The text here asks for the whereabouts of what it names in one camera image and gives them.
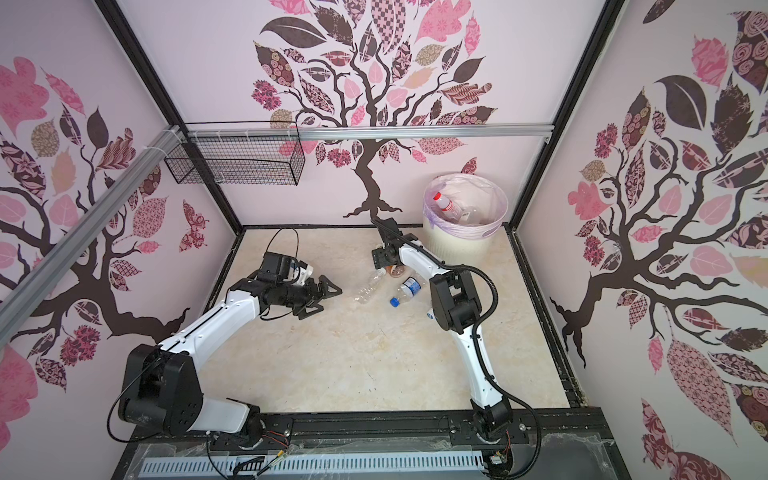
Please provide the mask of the tall clear bottle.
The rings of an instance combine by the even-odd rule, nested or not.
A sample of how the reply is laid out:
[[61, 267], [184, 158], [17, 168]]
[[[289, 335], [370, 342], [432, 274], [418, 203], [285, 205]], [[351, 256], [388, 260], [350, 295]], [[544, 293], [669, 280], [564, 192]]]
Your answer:
[[367, 303], [378, 290], [381, 282], [386, 278], [387, 270], [385, 268], [376, 269], [358, 290], [354, 300], [360, 304]]

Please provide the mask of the white bottle red cap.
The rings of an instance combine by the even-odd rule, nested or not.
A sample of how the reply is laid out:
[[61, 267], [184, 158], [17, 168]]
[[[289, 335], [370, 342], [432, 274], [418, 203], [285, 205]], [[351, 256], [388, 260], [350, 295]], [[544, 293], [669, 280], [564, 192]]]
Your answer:
[[449, 196], [437, 191], [433, 196], [433, 202], [439, 215], [446, 221], [458, 223], [463, 215], [463, 209]]

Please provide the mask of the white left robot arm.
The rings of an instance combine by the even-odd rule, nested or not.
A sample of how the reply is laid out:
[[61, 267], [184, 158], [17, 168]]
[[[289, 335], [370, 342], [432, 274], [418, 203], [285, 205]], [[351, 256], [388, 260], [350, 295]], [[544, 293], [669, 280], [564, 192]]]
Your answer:
[[266, 252], [257, 270], [191, 325], [155, 346], [141, 344], [130, 352], [113, 414], [158, 434], [216, 432], [247, 444], [259, 442], [265, 432], [259, 408], [206, 396], [198, 374], [241, 328], [270, 320], [273, 307], [304, 320], [323, 312], [324, 300], [342, 294], [326, 276], [312, 274], [312, 267], [295, 257]]

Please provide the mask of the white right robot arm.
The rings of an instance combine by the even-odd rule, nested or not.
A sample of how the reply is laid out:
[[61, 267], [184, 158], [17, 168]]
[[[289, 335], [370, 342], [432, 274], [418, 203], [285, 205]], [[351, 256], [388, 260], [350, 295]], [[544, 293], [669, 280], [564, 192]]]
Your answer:
[[489, 439], [513, 419], [513, 409], [496, 382], [484, 345], [475, 273], [467, 266], [447, 265], [417, 240], [387, 242], [371, 255], [377, 268], [405, 266], [428, 282], [431, 315], [457, 345], [469, 378], [475, 428]]

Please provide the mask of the white bin purple bag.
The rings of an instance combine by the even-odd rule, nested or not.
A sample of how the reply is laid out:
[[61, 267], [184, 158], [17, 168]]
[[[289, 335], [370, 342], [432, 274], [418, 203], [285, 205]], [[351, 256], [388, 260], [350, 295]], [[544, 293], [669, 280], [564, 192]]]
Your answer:
[[[434, 205], [437, 191], [463, 209], [458, 223], [444, 220]], [[448, 264], [476, 264], [490, 251], [509, 209], [504, 191], [483, 177], [453, 173], [427, 184], [423, 195], [422, 242]]]

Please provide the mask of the aluminium rail back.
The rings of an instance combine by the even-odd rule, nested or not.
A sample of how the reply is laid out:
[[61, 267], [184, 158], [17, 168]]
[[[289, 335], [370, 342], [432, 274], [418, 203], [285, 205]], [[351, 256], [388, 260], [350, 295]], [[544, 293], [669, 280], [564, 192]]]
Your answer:
[[554, 131], [554, 126], [544, 123], [498, 123], [481, 125], [431, 125], [431, 126], [387, 126], [387, 127], [318, 127], [287, 128], [250, 127], [236, 124], [235, 128], [224, 128], [224, 124], [215, 124], [213, 128], [192, 129], [189, 126], [188, 135], [194, 140], [213, 138], [242, 137], [255, 140], [261, 137], [284, 137], [291, 140], [368, 140], [368, 139], [420, 139], [420, 138], [491, 138], [491, 137], [544, 137], [548, 138]]

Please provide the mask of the aluminium rail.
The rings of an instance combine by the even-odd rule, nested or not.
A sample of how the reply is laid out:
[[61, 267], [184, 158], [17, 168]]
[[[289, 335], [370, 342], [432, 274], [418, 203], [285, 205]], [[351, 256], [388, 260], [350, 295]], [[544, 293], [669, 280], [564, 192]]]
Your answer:
[[38, 267], [1, 304], [1, 344], [6, 345], [37, 306], [56, 287], [132, 192], [151, 171], [181, 144], [181, 130], [167, 126], [146, 146], [78, 223], [44, 256]]
[[261, 137], [284, 137], [291, 140], [368, 140], [368, 139], [420, 139], [420, 138], [491, 138], [491, 137], [544, 137], [548, 138], [554, 131], [554, 126], [544, 123], [498, 123], [481, 125], [431, 125], [431, 126], [387, 126], [387, 127], [318, 127], [287, 128], [250, 127], [236, 124], [235, 128], [224, 128], [224, 124], [215, 124], [213, 128], [192, 129], [189, 126], [188, 135], [194, 140], [213, 138], [242, 137], [255, 140]]

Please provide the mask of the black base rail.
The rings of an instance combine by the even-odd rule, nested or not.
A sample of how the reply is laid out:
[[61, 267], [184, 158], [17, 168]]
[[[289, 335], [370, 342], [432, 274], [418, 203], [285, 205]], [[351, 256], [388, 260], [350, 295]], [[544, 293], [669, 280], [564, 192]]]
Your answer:
[[473, 450], [502, 449], [508, 445], [534, 445], [538, 434], [573, 434], [613, 437], [602, 410], [586, 408], [545, 408], [538, 418], [515, 410], [513, 420], [492, 433], [481, 431], [470, 410], [265, 413], [256, 412], [259, 436], [246, 440], [246, 447], [258, 450], [282, 446], [340, 446], [353, 441], [445, 440], [451, 447]]

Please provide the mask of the aluminium rail left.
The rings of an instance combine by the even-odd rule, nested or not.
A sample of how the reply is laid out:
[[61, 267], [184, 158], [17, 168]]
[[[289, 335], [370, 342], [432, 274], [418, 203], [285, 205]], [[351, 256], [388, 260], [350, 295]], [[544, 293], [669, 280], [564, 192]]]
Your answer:
[[56, 287], [132, 192], [151, 171], [181, 144], [181, 130], [167, 126], [146, 146], [78, 223], [44, 256], [38, 267], [1, 304], [1, 344], [6, 345], [37, 306]]

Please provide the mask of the black right corner post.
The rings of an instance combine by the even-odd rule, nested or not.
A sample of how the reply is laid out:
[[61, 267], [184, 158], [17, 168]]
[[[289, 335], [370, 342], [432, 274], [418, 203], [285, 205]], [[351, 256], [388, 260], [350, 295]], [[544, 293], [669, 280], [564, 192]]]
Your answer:
[[608, 0], [604, 2], [576, 66], [576, 70], [556, 111], [552, 133], [544, 142], [523, 185], [520, 198], [508, 224], [509, 232], [518, 230], [522, 224], [523, 218], [532, 204], [536, 190], [554, 156], [556, 147], [565, 134], [569, 121], [577, 108], [578, 102], [581, 100], [593, 70], [605, 50], [616, 24], [619, 22], [625, 4], [624, 0]]

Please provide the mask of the black corner frame post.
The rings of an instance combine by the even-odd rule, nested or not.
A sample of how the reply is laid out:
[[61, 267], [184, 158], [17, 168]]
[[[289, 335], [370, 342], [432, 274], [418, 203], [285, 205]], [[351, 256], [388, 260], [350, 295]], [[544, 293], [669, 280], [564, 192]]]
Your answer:
[[213, 172], [203, 159], [203, 154], [190, 140], [189, 130], [185, 121], [182, 119], [175, 103], [136, 37], [118, 2], [113, 0], [95, 0], [95, 5], [141, 78], [161, 115], [169, 125], [179, 129], [182, 147], [185, 149], [194, 169], [198, 172], [227, 224], [236, 235], [240, 234], [244, 230], [243, 224], [235, 214], [221, 187], [215, 183]]

